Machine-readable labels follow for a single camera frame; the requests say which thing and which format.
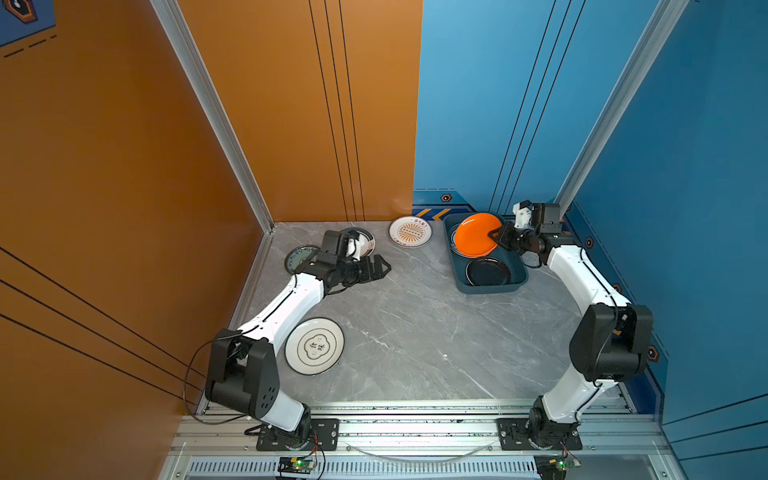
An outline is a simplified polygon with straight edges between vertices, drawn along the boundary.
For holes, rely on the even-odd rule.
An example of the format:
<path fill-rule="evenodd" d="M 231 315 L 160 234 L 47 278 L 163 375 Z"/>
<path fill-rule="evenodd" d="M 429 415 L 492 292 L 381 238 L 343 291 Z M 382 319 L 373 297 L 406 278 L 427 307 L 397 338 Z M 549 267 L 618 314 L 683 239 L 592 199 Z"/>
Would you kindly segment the black plate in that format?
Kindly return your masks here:
<path fill-rule="evenodd" d="M 511 272 L 507 265 L 491 257 L 472 259 L 465 271 L 471 286 L 501 286 L 511 282 Z"/>

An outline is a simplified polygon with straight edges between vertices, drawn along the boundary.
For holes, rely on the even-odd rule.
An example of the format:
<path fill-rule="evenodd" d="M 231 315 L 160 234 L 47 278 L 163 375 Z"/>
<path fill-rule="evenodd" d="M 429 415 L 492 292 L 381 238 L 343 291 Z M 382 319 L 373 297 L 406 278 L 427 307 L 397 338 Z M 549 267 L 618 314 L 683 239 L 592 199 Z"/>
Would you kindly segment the white plate green lettered rim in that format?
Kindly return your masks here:
<path fill-rule="evenodd" d="M 448 246 L 450 247 L 451 251 L 458 255 L 459 252 L 457 250 L 456 244 L 455 244 L 455 237 L 456 237 L 456 230 L 458 229 L 458 224 L 451 226 L 448 229 Z"/>

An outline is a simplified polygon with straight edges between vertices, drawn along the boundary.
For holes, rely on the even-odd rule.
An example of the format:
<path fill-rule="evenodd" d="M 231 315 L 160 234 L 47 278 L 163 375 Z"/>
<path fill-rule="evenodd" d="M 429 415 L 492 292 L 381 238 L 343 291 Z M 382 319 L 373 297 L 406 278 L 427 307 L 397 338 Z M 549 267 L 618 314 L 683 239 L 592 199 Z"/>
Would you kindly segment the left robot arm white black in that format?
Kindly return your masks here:
<path fill-rule="evenodd" d="M 205 398 L 305 441 L 311 410 L 281 390 L 277 353 L 325 297 L 386 277 L 391 264 L 372 245 L 358 231 L 326 231 L 320 248 L 299 262 L 275 299 L 238 329 L 214 337 Z"/>

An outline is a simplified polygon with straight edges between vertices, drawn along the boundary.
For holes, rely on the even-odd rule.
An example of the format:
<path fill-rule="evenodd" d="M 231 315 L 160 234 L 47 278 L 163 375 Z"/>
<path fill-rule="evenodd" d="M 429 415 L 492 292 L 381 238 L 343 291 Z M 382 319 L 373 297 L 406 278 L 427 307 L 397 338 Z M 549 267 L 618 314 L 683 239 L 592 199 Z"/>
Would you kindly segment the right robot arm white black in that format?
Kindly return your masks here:
<path fill-rule="evenodd" d="M 649 308 L 631 303 L 610 285 L 586 248 L 562 232 L 559 213 L 557 204 L 523 201 L 513 207 L 512 221 L 489 234 L 507 250 L 535 254 L 582 314 L 569 343 L 570 366 L 530 410 L 528 431 L 538 445 L 574 431 L 599 396 L 645 371 L 654 321 Z"/>

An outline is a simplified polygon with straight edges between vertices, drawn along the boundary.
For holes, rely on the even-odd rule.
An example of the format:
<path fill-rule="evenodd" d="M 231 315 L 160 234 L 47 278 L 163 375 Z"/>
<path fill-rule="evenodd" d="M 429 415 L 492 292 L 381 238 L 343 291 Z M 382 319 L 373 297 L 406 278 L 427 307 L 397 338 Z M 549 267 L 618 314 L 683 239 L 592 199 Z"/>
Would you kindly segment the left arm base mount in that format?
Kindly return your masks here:
<path fill-rule="evenodd" d="M 262 426 L 256 449 L 263 452 L 309 452 L 315 447 L 323 451 L 335 451 L 339 440 L 340 420 L 315 418 L 302 420 L 294 431 L 286 431 L 272 425 Z"/>

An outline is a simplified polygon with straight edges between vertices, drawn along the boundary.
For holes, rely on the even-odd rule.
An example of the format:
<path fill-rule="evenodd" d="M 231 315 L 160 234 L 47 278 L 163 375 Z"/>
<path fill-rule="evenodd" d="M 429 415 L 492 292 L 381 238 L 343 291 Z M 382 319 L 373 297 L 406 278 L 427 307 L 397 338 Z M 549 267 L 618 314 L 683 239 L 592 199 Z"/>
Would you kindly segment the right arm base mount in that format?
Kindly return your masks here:
<path fill-rule="evenodd" d="M 578 425 L 544 421 L 533 426 L 526 418 L 499 418 L 496 420 L 497 434 L 504 451 L 555 451 L 583 449 Z"/>

